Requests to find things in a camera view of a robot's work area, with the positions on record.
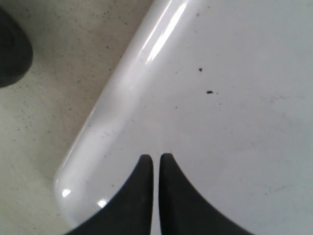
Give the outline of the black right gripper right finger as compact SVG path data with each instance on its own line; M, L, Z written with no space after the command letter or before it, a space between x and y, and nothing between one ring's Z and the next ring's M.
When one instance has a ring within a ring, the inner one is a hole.
M172 154L160 158L158 205L163 235L248 235L193 187Z

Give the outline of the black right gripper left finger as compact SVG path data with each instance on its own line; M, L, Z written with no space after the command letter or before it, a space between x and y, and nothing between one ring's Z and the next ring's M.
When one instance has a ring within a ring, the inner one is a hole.
M154 202L154 167L149 155L140 156L118 193L69 235L149 235Z

